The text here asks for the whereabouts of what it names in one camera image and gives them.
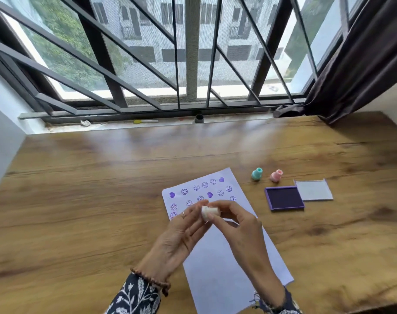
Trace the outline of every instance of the white wall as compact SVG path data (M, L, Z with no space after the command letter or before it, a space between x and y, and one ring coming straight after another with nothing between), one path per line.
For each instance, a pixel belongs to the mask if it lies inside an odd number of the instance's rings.
M39 119L18 120L20 113L31 111L26 102L0 76L0 180L25 135L46 132Z
M397 83L359 111L382 111L397 124Z

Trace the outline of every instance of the hand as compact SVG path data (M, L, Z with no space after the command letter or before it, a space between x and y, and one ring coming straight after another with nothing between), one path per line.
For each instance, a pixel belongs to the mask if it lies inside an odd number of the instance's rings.
M208 200L201 200L185 209L185 217L174 217L136 270L157 281L166 281L211 227L201 217L201 206L207 203Z
M209 214L209 220L222 232L233 256L251 280L261 298L272 306L281 306L285 290L275 275L265 247L263 224L232 200L217 200L209 207L218 207L221 216ZM229 218L236 222L227 222Z

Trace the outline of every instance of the purple ink pad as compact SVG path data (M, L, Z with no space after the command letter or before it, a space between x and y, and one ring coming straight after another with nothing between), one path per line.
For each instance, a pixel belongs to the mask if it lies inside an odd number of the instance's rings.
M265 196L272 211L304 209L296 186L266 187Z

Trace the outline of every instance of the small white object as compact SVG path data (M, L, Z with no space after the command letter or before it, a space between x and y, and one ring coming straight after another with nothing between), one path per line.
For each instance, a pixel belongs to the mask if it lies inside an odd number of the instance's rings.
M208 207L208 206L202 206L201 207L201 216L203 217L205 222L208 222L208 214L213 214L220 216L220 210L216 207Z
M89 127L91 122L89 120L81 120L81 125L84 127Z
M327 181L295 181L302 200L333 200Z

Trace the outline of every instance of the wood grain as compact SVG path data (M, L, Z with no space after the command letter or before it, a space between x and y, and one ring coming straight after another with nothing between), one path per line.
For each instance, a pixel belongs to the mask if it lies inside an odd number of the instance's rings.
M102 313L168 223L161 191L226 167L306 313L397 302L397 127L359 113L335 128L300 117L28 136L0 184L0 313ZM271 213L278 168L280 185L326 178L334 200ZM196 313L182 267L171 283L159 314Z

